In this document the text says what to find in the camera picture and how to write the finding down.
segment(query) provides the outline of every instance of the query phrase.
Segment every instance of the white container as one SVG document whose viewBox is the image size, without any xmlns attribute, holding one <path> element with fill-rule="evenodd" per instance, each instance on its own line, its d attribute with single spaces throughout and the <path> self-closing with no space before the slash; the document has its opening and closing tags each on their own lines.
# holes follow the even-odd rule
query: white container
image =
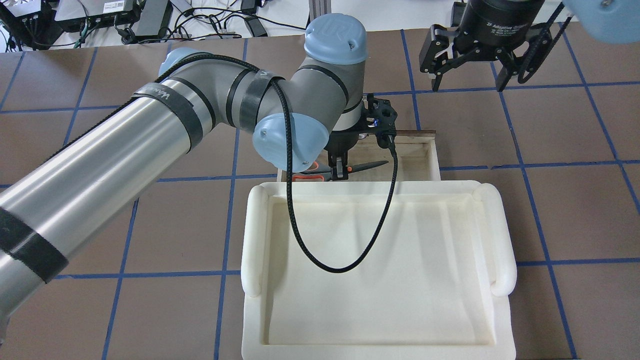
<svg viewBox="0 0 640 360">
<path fill-rule="evenodd" d="M 389 183 L 296 183 L 302 238 L 342 267 L 371 238 Z M 476 181 L 396 185 L 380 236 L 345 274 L 296 243 L 285 184 L 253 188 L 241 277 L 242 353 L 253 359 L 514 359 L 516 264 L 502 201 Z"/>
</svg>

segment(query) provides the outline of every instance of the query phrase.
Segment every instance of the white label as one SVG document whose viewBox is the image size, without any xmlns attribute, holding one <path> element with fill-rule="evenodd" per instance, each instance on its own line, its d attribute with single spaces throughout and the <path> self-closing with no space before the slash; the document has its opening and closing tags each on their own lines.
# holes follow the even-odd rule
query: white label
<svg viewBox="0 0 640 360">
<path fill-rule="evenodd" d="M 102 13 L 115 13 L 124 11 L 124 1 L 112 1 L 110 3 L 104 3 Z"/>
</svg>

